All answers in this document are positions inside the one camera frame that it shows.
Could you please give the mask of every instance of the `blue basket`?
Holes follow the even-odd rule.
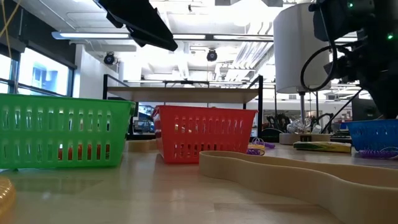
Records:
[[[398,147],[398,119],[355,121],[347,126],[357,151]]]

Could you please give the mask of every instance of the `black cable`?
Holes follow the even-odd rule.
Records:
[[[305,82],[304,82],[304,73],[305,73],[305,70],[307,69],[308,65],[310,64],[310,62],[311,62],[318,54],[320,54],[321,52],[325,51],[326,49],[325,49],[325,50],[322,50],[322,51],[317,50],[317,51],[316,51],[313,55],[311,55],[311,57],[304,63],[304,66],[303,66],[303,68],[301,69],[300,82],[301,82],[301,85],[303,86],[303,88],[304,88],[305,90],[307,90],[307,91],[319,91],[319,90],[321,90],[322,88],[324,88],[325,86],[327,86],[327,84],[330,82],[330,80],[331,80],[331,78],[332,78],[332,76],[333,76],[333,73],[335,72],[336,67],[337,67],[337,49],[336,49],[336,44],[335,44],[335,41],[334,41],[333,39],[330,39],[330,38],[329,38],[329,29],[328,29],[328,26],[327,26],[327,24],[326,24],[326,19],[325,19],[325,16],[323,15],[324,12],[323,12],[323,9],[322,9],[321,6],[319,7],[319,11],[320,11],[321,16],[322,16],[322,22],[323,22],[323,27],[325,28],[325,34],[326,34],[326,37],[327,37],[327,39],[328,39],[328,41],[329,41],[329,46],[326,47],[326,49],[331,49],[332,55],[333,55],[333,61],[332,61],[332,63],[331,63],[331,68],[330,68],[330,71],[328,72],[328,76],[327,76],[326,80],[325,80],[320,86],[315,87],[315,88],[310,88],[309,86],[306,86],[306,84],[305,84]]]
[[[352,100],[355,99],[355,98],[359,95],[359,93],[360,93],[362,90],[363,90],[363,88],[361,88],[357,93],[355,93],[355,95],[354,95],[351,99],[349,99],[348,102],[347,102],[344,106],[342,106],[342,107],[340,108],[340,110],[337,111],[337,113],[336,113],[332,118],[330,118],[329,122],[328,122],[328,123],[325,125],[325,127],[322,129],[321,134],[324,133],[324,132],[326,131],[326,129],[328,128],[328,126],[331,125],[332,121],[337,117],[337,115],[340,114],[340,112],[341,112],[347,105],[349,105],[349,103],[351,103]]]

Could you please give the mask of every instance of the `window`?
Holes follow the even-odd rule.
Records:
[[[0,93],[8,93],[8,85],[0,83]]]
[[[53,96],[53,95],[49,95],[49,94],[45,94],[45,93],[39,93],[39,92],[33,91],[33,90],[27,90],[24,88],[18,88],[18,94],[31,95],[31,96]]]
[[[10,79],[11,58],[0,54],[0,78]]]
[[[69,68],[61,63],[28,48],[21,54],[18,78],[21,84],[67,95],[68,77]],[[21,93],[35,95],[30,90]]]
[[[297,100],[297,95],[296,94],[290,94],[289,95],[290,100]]]

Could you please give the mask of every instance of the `purple coil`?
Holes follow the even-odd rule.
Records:
[[[398,151],[359,150],[363,158],[398,159]]]

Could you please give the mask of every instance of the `white cylinder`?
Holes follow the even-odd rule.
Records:
[[[307,59],[328,43],[315,38],[313,13],[308,11],[310,3],[291,6],[274,20],[274,48],[276,69],[276,90],[278,93],[298,93],[305,91],[300,83],[300,72]],[[304,75],[306,86],[320,86],[327,73],[323,66],[329,62],[325,51],[316,56],[307,67]]]

